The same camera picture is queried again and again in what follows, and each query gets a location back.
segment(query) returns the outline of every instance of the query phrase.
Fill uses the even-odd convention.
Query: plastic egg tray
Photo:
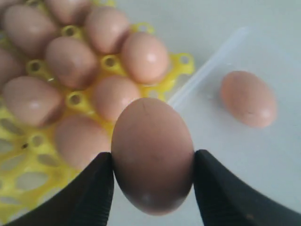
[[[115,6],[112,0],[106,3],[94,0],[96,5]],[[43,1],[28,0],[26,5],[36,7],[51,17]],[[132,32],[154,33],[148,23],[131,26]],[[61,28],[62,36],[72,36],[87,41],[81,27],[69,25]],[[111,135],[114,124],[96,115],[90,104],[94,85],[84,91],[72,91],[58,83],[43,59],[29,59],[20,53],[0,32],[0,46],[21,57],[30,76],[38,76],[57,87],[65,95],[66,110],[60,120],[72,114],[85,114],[99,122]],[[194,60],[190,54],[170,54],[172,66],[166,78],[155,86],[139,85],[143,97],[166,100],[165,94],[175,86],[177,78],[194,72]],[[127,76],[119,55],[99,56],[101,72],[95,84],[106,76]],[[53,143],[53,133],[58,122],[43,129],[20,123],[6,109],[0,97],[0,225],[36,208],[64,188],[79,172],[67,166],[58,156]]]

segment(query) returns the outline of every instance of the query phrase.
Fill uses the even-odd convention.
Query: brown egg
[[[57,26],[30,6],[11,6],[4,13],[3,27],[10,40],[31,58],[43,56],[47,44],[58,36]]]
[[[57,120],[63,110],[63,97],[57,89],[35,77],[21,76],[3,88],[8,110],[29,126],[42,127]]]
[[[120,115],[111,152],[117,182],[141,211],[177,209],[192,184],[193,144],[180,115],[164,102],[141,98]]]
[[[91,7],[91,0],[45,0],[50,12],[62,25],[84,23]]]
[[[222,80],[221,98],[229,112],[242,123],[263,128],[277,117],[273,91],[256,75],[233,71]]]
[[[122,47],[121,58],[132,79],[144,84],[162,81],[170,64],[164,44],[145,32],[129,36]]]
[[[99,63],[87,44],[72,37],[59,37],[46,49],[46,63],[65,86],[85,89],[96,78]]]
[[[13,78],[25,75],[25,65],[10,52],[0,48],[0,91]]]
[[[0,20],[2,19],[4,11],[8,7],[22,2],[23,0],[0,0]]]
[[[99,153],[109,152],[110,138],[94,120],[74,115],[63,120],[55,130],[59,154],[72,167],[83,170]]]
[[[109,6],[94,8],[85,22],[91,44],[103,54],[119,53],[129,34],[129,28],[127,16]]]
[[[93,94],[97,113],[108,121],[116,121],[122,111],[140,97],[137,85],[130,79],[118,75],[101,80]]]

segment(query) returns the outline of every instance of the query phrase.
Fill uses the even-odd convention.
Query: egg tray cup
[[[96,5],[115,6],[112,0]],[[41,0],[28,0],[26,5],[36,7],[51,16]],[[131,32],[154,33],[148,23],[131,26]],[[61,28],[62,36],[69,36],[88,43],[82,27],[69,25]],[[13,52],[26,63],[28,75],[48,81],[65,96],[65,110],[58,122],[42,129],[26,126],[19,122],[5,107],[0,97],[0,225],[36,208],[55,193],[63,189],[79,172],[69,167],[57,154],[54,145],[54,129],[64,118],[84,114],[97,121],[112,135],[114,123],[97,115],[89,101],[95,85],[111,75],[127,76],[120,55],[98,55],[100,73],[95,83],[84,91],[73,91],[61,85],[50,73],[43,59],[29,59],[0,31],[0,46]],[[194,59],[190,54],[170,53],[171,66],[162,82],[153,86],[138,84],[143,97],[166,100],[165,94],[172,90],[178,77],[194,72]]]

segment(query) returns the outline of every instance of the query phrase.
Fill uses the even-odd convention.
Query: egg tray
[[[96,5],[115,6],[112,0],[106,3],[99,0],[93,2]],[[25,4],[51,16],[41,0],[28,0]],[[148,23],[133,24],[131,30],[154,33],[153,27]],[[82,27],[62,27],[61,35],[88,43]],[[63,93],[66,108],[59,122],[73,114],[85,114],[112,135],[114,123],[97,115],[89,99],[94,86],[101,79],[111,75],[127,76],[118,54],[98,55],[101,72],[97,81],[84,91],[73,91],[52,76],[43,59],[29,59],[20,53],[3,31],[0,31],[0,46],[23,59],[30,76],[47,80]],[[171,53],[170,58],[170,71],[161,83],[154,86],[138,84],[143,97],[157,97],[165,101],[165,94],[172,90],[177,78],[194,72],[194,59],[190,54]],[[55,150],[53,134],[59,122],[43,129],[26,126],[14,118],[0,97],[0,225],[36,208],[78,175],[79,172],[66,165]]]

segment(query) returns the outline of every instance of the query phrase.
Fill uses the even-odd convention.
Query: yellow egg tray
[[[93,0],[96,5],[115,6],[113,0],[102,3]],[[48,16],[42,0],[28,0],[25,4],[36,7]],[[132,32],[154,33],[148,23],[138,23],[131,27]],[[71,36],[87,41],[81,27],[69,25],[62,27],[62,36]],[[85,114],[96,120],[111,135],[114,124],[98,116],[90,104],[91,92],[95,85],[84,91],[72,91],[61,85],[49,72],[43,59],[29,59],[21,54],[0,31],[0,46],[15,53],[26,63],[30,76],[38,76],[57,87],[65,95],[66,110],[63,117],[72,114]],[[157,97],[165,100],[165,93],[172,90],[177,78],[194,72],[194,59],[190,54],[170,54],[171,67],[165,79],[157,85],[139,85],[143,97]],[[95,84],[106,76],[127,76],[119,55],[99,56],[101,72]],[[43,129],[28,127],[20,123],[6,109],[0,97],[0,225],[36,208],[49,197],[64,188],[79,172],[67,166],[55,150],[53,133],[54,123]]]

